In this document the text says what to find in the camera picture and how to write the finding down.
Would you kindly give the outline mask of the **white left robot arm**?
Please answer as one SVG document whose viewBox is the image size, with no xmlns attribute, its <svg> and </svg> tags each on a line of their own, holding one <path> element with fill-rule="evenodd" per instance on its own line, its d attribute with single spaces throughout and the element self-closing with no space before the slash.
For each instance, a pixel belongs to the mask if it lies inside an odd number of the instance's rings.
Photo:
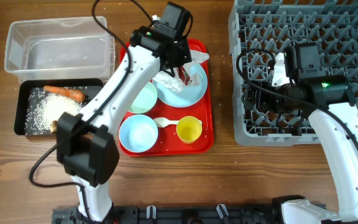
<svg viewBox="0 0 358 224">
<path fill-rule="evenodd" d="M 78 115 L 63 113 L 57 121 L 57 161 L 71 176 L 83 223 L 112 219 L 108 180 L 119 160 L 114 135 L 143 87 L 158 72 L 191 61 L 187 37 L 191 12 L 168 2 L 160 19 L 133 31 L 121 64 L 102 90 Z"/>
</svg>

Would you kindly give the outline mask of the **orange carrot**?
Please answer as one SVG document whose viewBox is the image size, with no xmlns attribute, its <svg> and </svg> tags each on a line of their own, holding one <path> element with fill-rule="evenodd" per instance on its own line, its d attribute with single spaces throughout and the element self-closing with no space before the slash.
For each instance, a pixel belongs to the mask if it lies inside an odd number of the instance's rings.
<svg viewBox="0 0 358 224">
<path fill-rule="evenodd" d="M 44 90 L 57 95 L 65 96 L 79 103 L 84 102 L 86 98 L 86 95 L 79 90 L 72 90 L 72 89 L 66 89 L 62 87 L 49 86 L 49 85 L 45 85 Z"/>
</svg>

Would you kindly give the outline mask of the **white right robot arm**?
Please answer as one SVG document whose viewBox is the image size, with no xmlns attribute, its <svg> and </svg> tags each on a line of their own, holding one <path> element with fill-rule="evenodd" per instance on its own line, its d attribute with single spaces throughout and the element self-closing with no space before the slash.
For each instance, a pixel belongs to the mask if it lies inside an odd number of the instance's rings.
<svg viewBox="0 0 358 224">
<path fill-rule="evenodd" d="M 249 79 L 237 56 L 236 69 L 248 90 L 247 97 L 276 113 L 301 111 L 323 147 L 334 179 L 338 213 L 330 212 L 299 195 L 274 198 L 277 223 L 358 223 L 358 109 L 352 87 L 344 75 L 327 75 L 315 43 L 296 44 L 283 52 L 288 83 L 267 87 Z"/>
</svg>

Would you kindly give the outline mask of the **red snack wrapper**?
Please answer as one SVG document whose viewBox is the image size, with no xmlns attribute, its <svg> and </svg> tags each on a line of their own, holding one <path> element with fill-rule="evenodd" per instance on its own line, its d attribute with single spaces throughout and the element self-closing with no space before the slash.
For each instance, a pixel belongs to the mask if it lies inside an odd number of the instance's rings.
<svg viewBox="0 0 358 224">
<path fill-rule="evenodd" d="M 183 82 L 183 84 L 185 86 L 189 85 L 192 82 L 192 79 L 190 78 L 190 75 L 184 69 L 184 67 L 179 67 L 178 68 L 178 76 L 179 76 L 179 79 Z"/>
</svg>

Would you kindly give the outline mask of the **light blue bowl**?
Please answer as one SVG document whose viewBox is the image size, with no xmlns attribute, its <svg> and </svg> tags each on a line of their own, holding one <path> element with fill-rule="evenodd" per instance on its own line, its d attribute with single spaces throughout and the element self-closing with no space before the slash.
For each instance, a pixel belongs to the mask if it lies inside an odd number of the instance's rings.
<svg viewBox="0 0 358 224">
<path fill-rule="evenodd" d="M 154 146 L 157 139 L 157 125 L 152 118 L 143 114 L 128 117 L 119 129 L 120 143 L 130 152 L 148 151 Z"/>
</svg>

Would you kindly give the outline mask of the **white napkin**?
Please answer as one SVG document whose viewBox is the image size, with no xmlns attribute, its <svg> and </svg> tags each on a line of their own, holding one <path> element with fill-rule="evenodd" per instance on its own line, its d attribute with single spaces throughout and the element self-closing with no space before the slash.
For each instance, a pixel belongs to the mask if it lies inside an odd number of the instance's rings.
<svg viewBox="0 0 358 224">
<path fill-rule="evenodd" d="M 190 63 L 184 64 L 184 69 L 190 75 L 192 82 L 187 86 L 198 86 L 201 83 L 201 72 L 191 72 L 190 69 L 195 65 L 200 65 L 209 59 L 209 54 L 200 52 L 197 50 L 190 50 L 192 61 Z M 183 82 L 178 78 L 171 77 L 166 70 L 158 72 L 158 74 L 152 79 L 154 83 L 161 84 L 165 88 L 172 90 L 174 92 L 181 92 L 185 87 Z"/>
</svg>

